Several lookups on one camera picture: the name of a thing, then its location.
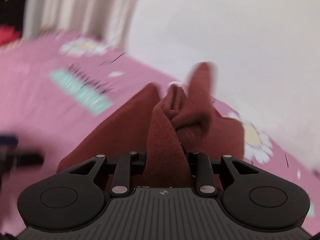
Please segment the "dark red knit sweater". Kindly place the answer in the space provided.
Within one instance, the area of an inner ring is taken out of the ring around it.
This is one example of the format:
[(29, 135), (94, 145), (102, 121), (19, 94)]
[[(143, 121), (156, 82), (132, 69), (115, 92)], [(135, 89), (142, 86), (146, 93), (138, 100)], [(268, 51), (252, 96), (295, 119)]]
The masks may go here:
[(213, 107), (211, 83), (212, 65), (201, 62), (191, 75), (188, 90), (172, 85), (161, 98), (154, 83), (146, 85), (64, 157), (58, 171), (98, 154), (116, 159), (136, 151), (146, 153), (146, 167), (134, 177), (134, 185), (188, 187), (191, 172), (185, 152), (201, 152), (212, 159), (225, 154), (243, 159), (242, 124)]

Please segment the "hanging dark clothes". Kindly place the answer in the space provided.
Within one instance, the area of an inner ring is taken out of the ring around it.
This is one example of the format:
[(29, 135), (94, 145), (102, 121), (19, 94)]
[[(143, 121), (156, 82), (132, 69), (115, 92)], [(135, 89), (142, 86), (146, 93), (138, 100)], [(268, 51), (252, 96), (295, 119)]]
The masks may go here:
[(1, 0), (1, 25), (12, 26), (22, 31), (27, 0)]

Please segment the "red cloth pile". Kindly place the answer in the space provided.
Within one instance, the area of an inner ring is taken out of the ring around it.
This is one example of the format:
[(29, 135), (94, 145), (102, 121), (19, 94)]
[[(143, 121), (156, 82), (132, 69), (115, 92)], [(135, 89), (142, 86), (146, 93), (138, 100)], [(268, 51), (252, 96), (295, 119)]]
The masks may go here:
[(21, 32), (16, 30), (14, 26), (1, 25), (0, 26), (0, 45), (14, 42), (21, 37)]

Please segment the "cream floral satin curtain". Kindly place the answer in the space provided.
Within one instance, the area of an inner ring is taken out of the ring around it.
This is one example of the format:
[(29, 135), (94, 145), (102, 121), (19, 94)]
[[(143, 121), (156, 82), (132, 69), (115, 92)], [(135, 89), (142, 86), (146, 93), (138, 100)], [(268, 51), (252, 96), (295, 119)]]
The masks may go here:
[(78, 31), (125, 49), (138, 0), (27, 0), (22, 37)]

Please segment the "pink floral bed sheet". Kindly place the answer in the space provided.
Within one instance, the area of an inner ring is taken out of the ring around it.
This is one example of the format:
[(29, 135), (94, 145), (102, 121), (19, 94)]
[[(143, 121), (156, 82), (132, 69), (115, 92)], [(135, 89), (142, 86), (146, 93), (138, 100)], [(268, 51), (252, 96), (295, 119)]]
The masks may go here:
[[(211, 65), (210, 92), (216, 80)], [(60, 161), (146, 85), (154, 83), (163, 98), (172, 85), (188, 90), (189, 81), (180, 84), (78, 34), (48, 35), (1, 51), (1, 134), (13, 134), (19, 148), (37, 149), (44, 155), (42, 165), (15, 168), (2, 177), (1, 239), (319, 239), (318, 180), (210, 93), (213, 107), (223, 117), (242, 124), (245, 153), (240, 160), (308, 194), (310, 207), (301, 226), (284, 231), (247, 228), (227, 216), (216, 198), (196, 194), (194, 176), (188, 187), (134, 185), (134, 177), (144, 171), (132, 177), (128, 196), (110, 199), (87, 226), (41, 231), (25, 225), (17, 207), (23, 190), (62, 172), (57, 169)]]

